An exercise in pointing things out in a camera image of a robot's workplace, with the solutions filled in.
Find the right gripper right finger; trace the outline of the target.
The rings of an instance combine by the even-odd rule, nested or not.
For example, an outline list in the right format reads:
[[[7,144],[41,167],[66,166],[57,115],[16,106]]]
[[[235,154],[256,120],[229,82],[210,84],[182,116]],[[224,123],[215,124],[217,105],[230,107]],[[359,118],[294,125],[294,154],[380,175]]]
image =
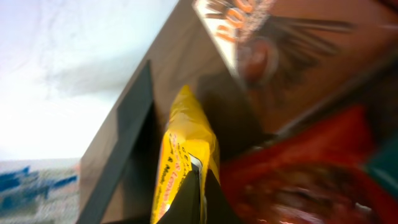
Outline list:
[[[208,170],[205,182],[206,223],[207,224],[242,224],[235,214],[214,173]]]

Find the teal Chunkies box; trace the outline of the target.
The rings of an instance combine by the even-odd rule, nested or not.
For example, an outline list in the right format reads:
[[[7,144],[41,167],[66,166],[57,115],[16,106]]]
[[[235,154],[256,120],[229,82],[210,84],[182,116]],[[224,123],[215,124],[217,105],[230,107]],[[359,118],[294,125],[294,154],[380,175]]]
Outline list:
[[[397,134],[384,141],[364,170],[397,200]]]

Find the brown Pocky box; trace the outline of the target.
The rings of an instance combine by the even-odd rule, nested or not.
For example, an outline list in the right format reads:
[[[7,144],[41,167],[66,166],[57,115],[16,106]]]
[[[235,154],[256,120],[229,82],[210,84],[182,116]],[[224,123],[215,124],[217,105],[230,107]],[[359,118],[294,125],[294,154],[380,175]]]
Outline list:
[[[391,61],[397,2],[195,0],[265,133],[281,133]]]

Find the red Hacks candy bag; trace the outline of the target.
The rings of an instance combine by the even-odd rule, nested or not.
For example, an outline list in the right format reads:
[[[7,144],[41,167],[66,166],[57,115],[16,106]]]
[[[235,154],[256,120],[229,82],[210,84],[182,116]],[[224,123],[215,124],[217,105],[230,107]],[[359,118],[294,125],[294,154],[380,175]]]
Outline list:
[[[396,223],[397,200],[368,167],[376,151],[354,105],[225,163],[221,188],[244,223]]]

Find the black gift box with lid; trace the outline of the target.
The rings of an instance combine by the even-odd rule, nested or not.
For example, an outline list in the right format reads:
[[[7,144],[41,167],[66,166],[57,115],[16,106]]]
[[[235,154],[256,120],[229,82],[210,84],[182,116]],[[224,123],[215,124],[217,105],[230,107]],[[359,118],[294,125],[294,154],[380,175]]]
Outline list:
[[[147,61],[82,157],[78,223],[149,222],[159,140]]]

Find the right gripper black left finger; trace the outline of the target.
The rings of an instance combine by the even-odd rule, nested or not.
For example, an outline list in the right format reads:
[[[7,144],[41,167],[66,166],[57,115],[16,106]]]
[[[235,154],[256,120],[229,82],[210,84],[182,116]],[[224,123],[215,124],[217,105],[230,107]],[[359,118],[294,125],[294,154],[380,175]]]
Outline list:
[[[198,172],[191,170],[182,182],[170,208],[157,224],[199,224],[200,209]]]

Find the yellow Hacks candy bag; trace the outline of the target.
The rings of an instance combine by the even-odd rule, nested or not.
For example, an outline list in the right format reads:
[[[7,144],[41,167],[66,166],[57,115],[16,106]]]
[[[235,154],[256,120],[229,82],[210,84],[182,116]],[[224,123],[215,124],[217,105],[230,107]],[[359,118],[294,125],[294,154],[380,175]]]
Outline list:
[[[201,104],[185,85],[170,107],[162,137],[150,222],[157,223],[166,214],[188,173],[197,171],[200,223],[205,223],[205,181],[209,170],[219,180],[219,167],[218,140]]]

